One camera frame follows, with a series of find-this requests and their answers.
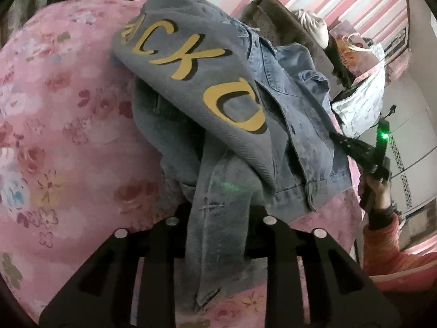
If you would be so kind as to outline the pink right sleeve forearm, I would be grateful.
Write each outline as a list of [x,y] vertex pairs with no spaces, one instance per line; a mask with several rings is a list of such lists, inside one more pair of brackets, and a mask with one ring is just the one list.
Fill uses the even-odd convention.
[[436,286],[436,253],[400,251],[394,207],[372,210],[363,229],[363,270],[382,292],[429,292]]

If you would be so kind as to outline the person's right hand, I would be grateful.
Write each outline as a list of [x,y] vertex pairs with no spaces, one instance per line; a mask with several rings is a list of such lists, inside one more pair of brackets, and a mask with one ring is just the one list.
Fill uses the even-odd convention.
[[370,175],[362,173],[360,175],[358,187],[360,202],[363,202],[364,193],[367,190],[370,191],[370,197],[362,207],[365,212],[370,212],[371,210],[381,212],[387,210],[391,206],[390,182],[386,180],[378,180]]

